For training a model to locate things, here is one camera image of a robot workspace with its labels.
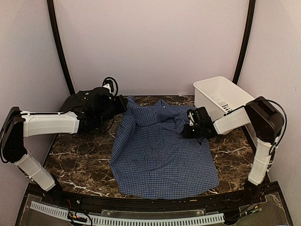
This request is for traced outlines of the blue checked long sleeve shirt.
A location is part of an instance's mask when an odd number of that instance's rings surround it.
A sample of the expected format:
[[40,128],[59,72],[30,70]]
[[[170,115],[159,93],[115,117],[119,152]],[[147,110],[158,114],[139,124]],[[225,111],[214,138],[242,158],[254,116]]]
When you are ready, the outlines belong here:
[[208,140],[183,137],[188,110],[164,100],[140,106],[128,97],[110,159],[121,194],[182,199],[219,186]]

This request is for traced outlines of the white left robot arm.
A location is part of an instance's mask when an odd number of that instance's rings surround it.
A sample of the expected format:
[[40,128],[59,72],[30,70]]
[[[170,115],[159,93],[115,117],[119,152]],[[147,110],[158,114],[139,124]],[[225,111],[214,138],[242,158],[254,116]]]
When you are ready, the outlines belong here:
[[127,110],[128,99],[114,95],[106,84],[69,96],[57,112],[21,111],[12,107],[0,130],[0,159],[12,163],[44,191],[56,205],[66,202],[58,182],[24,146],[24,139],[50,134],[82,134],[102,128]]

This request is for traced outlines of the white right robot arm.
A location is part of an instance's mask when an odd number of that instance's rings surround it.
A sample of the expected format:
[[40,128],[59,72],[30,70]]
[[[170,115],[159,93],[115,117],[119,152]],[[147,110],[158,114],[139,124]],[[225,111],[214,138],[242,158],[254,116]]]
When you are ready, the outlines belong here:
[[183,129],[184,138],[207,139],[224,135],[245,125],[251,125],[257,138],[257,148],[248,181],[256,186],[264,181],[273,163],[272,157],[287,127],[287,116],[282,106],[262,96],[225,113],[213,121],[205,107],[187,111],[189,123]]

